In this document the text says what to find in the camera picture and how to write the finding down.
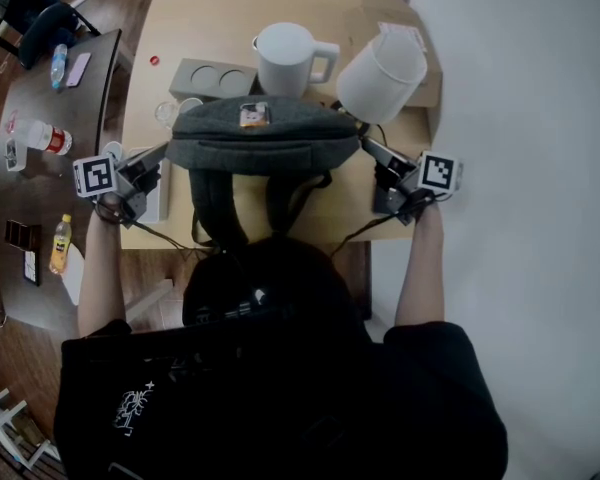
plastic water bottle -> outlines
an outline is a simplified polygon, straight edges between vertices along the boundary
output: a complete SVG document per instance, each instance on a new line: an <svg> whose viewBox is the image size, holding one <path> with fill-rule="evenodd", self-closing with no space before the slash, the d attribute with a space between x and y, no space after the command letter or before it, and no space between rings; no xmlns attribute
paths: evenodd
<svg viewBox="0 0 600 480"><path fill-rule="evenodd" d="M49 270L54 274L62 274L67 268L67 254L71 244L71 215L63 215L62 221L56 226L53 237L53 249L51 250L51 261Z"/></svg>
<svg viewBox="0 0 600 480"><path fill-rule="evenodd" d="M67 62L67 45L59 44L53 52L51 61L51 87L57 89L64 78L64 66Z"/></svg>
<svg viewBox="0 0 600 480"><path fill-rule="evenodd" d="M16 119L9 123L7 131L13 139L28 148L56 155L66 155L73 144L73 137L69 132L38 119Z"/></svg>

gray backpack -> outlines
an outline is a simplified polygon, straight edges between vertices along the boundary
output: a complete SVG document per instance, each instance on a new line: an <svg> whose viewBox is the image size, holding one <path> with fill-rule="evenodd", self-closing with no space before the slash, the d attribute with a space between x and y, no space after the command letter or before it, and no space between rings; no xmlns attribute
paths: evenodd
<svg viewBox="0 0 600 480"><path fill-rule="evenodd" d="M269 124L240 126L243 104L266 102ZM316 103L271 96L218 100L182 114L173 126L167 158L189 170L199 220L216 245L235 249L248 243L233 201L233 174L269 176L267 216L275 234L286 234L311 191L331 183L329 171L358 149L354 121ZM308 180L292 208L296 189Z"/></svg>

red and white bottle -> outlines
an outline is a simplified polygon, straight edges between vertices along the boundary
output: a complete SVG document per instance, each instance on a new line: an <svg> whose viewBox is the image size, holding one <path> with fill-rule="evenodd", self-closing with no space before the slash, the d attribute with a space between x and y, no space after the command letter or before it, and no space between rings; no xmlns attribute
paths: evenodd
<svg viewBox="0 0 600 480"><path fill-rule="evenodd" d="M66 155L73 143L69 132L38 119L15 119L9 123L7 131L11 137L29 148L56 155Z"/></svg>

yellow juice bottle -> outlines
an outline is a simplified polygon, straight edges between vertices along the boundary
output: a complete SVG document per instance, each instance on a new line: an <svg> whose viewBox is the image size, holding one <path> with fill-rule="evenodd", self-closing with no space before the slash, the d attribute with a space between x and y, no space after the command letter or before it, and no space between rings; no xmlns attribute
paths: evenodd
<svg viewBox="0 0 600 480"><path fill-rule="evenodd" d="M63 215L62 222L56 227L53 237L53 250L49 270L54 274L62 274L67 268L67 254L71 244L71 215Z"/></svg>

dark wooden table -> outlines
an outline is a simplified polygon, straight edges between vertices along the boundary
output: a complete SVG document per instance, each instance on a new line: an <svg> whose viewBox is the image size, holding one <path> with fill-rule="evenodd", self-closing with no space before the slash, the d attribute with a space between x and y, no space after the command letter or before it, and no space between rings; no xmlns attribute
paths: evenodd
<svg viewBox="0 0 600 480"><path fill-rule="evenodd" d="M49 271L56 225L62 214L72 216L72 242L84 254L91 203L76 195L72 163L97 154L111 76L118 57L120 31L88 39L69 50L68 70L77 56L91 53L80 85L51 88L50 61L41 62L10 87L0 122L0 293L9 318L63 332L77 332L76 307L59 276ZM27 167L8 172L4 144L6 124L18 118L37 118L67 130L73 145L66 156L29 150ZM40 286L23 277L23 253L4 240L7 220L41 226Z"/></svg>

